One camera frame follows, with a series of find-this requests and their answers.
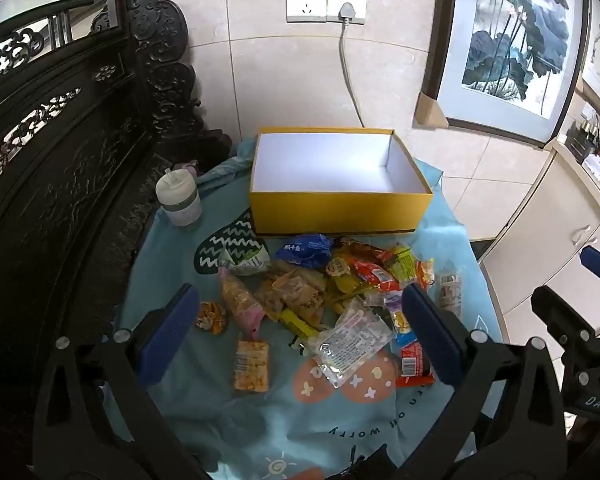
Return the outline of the framed lotus painting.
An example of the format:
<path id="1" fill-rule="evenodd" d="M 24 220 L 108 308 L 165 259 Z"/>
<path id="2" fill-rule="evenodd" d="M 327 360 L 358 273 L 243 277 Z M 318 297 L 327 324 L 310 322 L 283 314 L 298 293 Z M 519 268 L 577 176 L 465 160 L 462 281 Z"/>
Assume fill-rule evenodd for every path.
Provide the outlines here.
<path id="1" fill-rule="evenodd" d="M 544 146 L 566 116 L 586 26 L 588 0 L 436 0 L 416 125 Z"/>

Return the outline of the pink cracker packet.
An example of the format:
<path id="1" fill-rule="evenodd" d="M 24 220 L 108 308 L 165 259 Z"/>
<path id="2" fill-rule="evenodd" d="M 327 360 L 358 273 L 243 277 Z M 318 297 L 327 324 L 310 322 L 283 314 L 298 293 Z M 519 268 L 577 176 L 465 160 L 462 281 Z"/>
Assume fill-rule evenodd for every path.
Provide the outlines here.
<path id="1" fill-rule="evenodd" d="M 246 285 L 227 268 L 219 268 L 221 295 L 242 333 L 251 340 L 259 337 L 265 312 Z"/>

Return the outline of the clear white-label snack bag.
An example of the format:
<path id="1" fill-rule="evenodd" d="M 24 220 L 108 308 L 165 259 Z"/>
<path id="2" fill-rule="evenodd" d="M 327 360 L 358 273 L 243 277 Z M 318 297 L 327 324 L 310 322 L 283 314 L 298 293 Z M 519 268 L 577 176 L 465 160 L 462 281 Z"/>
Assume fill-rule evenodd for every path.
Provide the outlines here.
<path id="1" fill-rule="evenodd" d="M 306 345 L 328 382 L 338 389 L 391 338 L 387 324 L 355 297 L 333 328 L 311 336 Z"/>

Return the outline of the clear black-text snack tube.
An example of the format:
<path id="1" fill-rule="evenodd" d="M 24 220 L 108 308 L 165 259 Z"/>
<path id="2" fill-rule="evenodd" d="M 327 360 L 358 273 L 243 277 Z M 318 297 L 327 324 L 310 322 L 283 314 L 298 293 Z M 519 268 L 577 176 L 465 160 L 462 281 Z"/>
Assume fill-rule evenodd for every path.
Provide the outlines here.
<path id="1" fill-rule="evenodd" d="M 464 278 L 462 271 L 451 261 L 444 264 L 438 275 L 438 307 L 463 319 Z"/>

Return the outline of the large red snack packet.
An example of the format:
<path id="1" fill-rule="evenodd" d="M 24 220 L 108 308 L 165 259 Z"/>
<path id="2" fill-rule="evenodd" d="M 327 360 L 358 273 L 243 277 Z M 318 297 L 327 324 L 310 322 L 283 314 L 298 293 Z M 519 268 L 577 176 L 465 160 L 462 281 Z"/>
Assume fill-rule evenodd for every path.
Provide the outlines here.
<path id="1" fill-rule="evenodd" d="M 347 257 L 346 260 L 359 278 L 381 292 L 398 292 L 400 290 L 399 282 L 379 264 L 354 257 Z"/>

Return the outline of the purple cartoon popcorn bag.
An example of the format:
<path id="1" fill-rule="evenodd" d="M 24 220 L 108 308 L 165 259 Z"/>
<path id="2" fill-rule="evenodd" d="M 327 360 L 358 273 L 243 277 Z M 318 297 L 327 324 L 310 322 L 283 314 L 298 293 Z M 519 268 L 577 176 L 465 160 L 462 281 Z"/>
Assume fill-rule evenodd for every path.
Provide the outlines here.
<path id="1" fill-rule="evenodd" d="M 397 290 L 390 290 L 384 296 L 384 309 L 388 313 L 393 331 L 398 335 L 406 335 L 411 325 L 402 310 L 402 295 Z"/>

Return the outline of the light blue printed tablecloth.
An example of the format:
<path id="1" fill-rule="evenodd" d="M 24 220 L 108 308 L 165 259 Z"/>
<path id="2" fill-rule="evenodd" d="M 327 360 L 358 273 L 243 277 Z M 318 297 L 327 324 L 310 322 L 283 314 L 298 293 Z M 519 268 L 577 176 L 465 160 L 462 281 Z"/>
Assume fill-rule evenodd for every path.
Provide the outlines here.
<path id="1" fill-rule="evenodd" d="M 137 326 L 187 283 L 204 301 L 220 299 L 216 252 L 256 241 L 248 224 L 255 148 L 250 140 L 239 143 L 229 160 L 199 179 L 204 213 L 195 229 L 181 230 L 162 212 L 154 215 L 118 327 Z M 442 382 L 397 387 L 399 358 L 391 346 L 337 389 L 294 348 L 285 327 L 264 321 L 260 335 L 271 349 L 265 393 L 234 388 L 235 324 L 219 335 L 191 327 L 166 374 L 148 388 L 174 434 L 215 479 L 289 479 L 313 467 L 331 476 L 378 448 L 403 463 L 453 393 Z"/>

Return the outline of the orange snack packet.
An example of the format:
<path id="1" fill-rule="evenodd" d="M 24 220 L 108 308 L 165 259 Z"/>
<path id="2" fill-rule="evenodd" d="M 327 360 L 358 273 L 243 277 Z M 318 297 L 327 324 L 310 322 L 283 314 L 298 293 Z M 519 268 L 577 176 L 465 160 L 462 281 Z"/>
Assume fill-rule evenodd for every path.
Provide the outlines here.
<path id="1" fill-rule="evenodd" d="M 227 326 L 226 309 L 215 301 L 203 301 L 199 306 L 195 326 L 212 335 L 222 334 Z"/>

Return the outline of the red yellow popcorn bag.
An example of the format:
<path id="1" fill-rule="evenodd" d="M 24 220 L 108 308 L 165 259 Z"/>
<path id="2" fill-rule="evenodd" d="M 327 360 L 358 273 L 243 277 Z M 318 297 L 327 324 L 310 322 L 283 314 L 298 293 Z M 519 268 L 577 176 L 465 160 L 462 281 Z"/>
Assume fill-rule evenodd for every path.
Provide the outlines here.
<path id="1" fill-rule="evenodd" d="M 434 258 L 415 261 L 415 278 L 424 292 L 434 286 Z"/>

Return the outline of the red barcode snack packet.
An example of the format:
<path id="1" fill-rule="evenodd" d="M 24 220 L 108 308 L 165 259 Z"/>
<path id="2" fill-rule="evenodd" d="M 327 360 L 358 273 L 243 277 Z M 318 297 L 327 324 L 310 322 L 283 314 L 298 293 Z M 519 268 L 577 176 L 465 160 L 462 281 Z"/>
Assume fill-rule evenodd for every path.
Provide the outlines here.
<path id="1" fill-rule="evenodd" d="M 418 341 L 401 349 L 400 374 L 396 388 L 429 386 L 436 382 L 431 363 Z"/>

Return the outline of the long red snack bar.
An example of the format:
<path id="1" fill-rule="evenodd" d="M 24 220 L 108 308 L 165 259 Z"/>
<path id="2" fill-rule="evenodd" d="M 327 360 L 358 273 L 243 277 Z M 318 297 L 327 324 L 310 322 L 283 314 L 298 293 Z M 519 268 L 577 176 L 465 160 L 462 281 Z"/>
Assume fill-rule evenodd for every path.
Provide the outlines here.
<path id="1" fill-rule="evenodd" d="M 393 253 L 389 252 L 387 249 L 362 243 L 346 236 L 337 237 L 334 241 L 334 247 L 347 255 L 373 261 L 377 264 L 387 263 L 393 258 Z"/>

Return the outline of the blue snack bag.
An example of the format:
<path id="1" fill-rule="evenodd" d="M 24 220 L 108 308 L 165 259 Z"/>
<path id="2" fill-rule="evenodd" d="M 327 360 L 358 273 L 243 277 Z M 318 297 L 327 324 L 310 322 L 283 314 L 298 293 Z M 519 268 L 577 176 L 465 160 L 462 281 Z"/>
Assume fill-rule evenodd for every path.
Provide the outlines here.
<path id="1" fill-rule="evenodd" d="M 276 250 L 275 259 L 306 269 L 323 269 L 332 260 L 332 240 L 323 234 L 294 236 Z"/>

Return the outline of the white lidded cup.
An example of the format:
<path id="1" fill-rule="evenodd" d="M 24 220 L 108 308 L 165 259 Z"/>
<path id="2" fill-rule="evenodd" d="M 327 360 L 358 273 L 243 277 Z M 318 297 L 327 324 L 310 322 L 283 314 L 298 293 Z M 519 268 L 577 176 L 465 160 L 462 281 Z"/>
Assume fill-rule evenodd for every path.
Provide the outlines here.
<path id="1" fill-rule="evenodd" d="M 167 169 L 156 183 L 161 208 L 174 226 L 191 226 L 202 214 L 195 178 L 187 169 Z"/>

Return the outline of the dark carved wooden furniture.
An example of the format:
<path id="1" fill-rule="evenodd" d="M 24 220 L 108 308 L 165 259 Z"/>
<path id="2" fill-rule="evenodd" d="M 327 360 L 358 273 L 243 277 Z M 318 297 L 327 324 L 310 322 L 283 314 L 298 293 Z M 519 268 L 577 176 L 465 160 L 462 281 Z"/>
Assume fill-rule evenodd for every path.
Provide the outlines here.
<path id="1" fill-rule="evenodd" d="M 171 0 L 0 0 L 0 479 L 201 479 L 104 345 L 163 171 L 207 128 Z"/>

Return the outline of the yellow cardboard box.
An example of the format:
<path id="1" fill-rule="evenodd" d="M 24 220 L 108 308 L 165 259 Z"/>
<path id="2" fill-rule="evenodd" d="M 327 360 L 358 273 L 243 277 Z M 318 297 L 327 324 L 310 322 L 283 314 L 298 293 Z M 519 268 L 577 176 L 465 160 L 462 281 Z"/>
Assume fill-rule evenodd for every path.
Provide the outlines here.
<path id="1" fill-rule="evenodd" d="M 432 196 L 392 130 L 276 127 L 258 135 L 249 203 L 261 235 L 411 232 Z"/>

